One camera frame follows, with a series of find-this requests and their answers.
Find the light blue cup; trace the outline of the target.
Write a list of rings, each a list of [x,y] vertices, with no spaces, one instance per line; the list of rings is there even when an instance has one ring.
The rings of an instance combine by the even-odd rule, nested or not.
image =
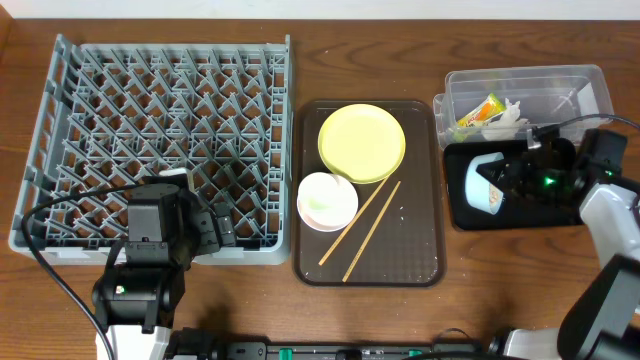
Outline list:
[[[467,203],[484,213],[496,215],[503,203],[503,192],[478,173],[480,165],[503,160],[501,152],[474,157],[465,175],[465,197]]]

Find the white pink-rimmed bowl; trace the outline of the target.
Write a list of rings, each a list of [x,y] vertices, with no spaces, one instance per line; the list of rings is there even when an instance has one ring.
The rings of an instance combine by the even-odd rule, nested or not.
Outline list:
[[[315,172],[302,179],[296,206],[302,221],[320,232],[334,232],[346,227],[359,208],[354,185],[346,178]]]

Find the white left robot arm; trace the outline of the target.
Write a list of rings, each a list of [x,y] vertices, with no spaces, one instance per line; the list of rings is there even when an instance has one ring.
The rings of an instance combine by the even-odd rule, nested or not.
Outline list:
[[[128,235],[110,250],[93,288],[100,359],[216,359],[223,353],[201,330],[174,332],[185,274],[200,255],[236,243],[230,208],[208,205],[186,169],[165,170],[133,189]]]

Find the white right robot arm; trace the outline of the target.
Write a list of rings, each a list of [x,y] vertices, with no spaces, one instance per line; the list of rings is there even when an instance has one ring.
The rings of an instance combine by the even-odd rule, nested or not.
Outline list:
[[[562,207],[587,226],[600,273],[557,329],[512,330],[494,344],[522,359],[636,359],[639,332],[639,185],[621,177],[621,145],[589,145],[568,154],[538,148],[518,157],[473,158],[465,177],[470,205],[497,212],[503,199]]]

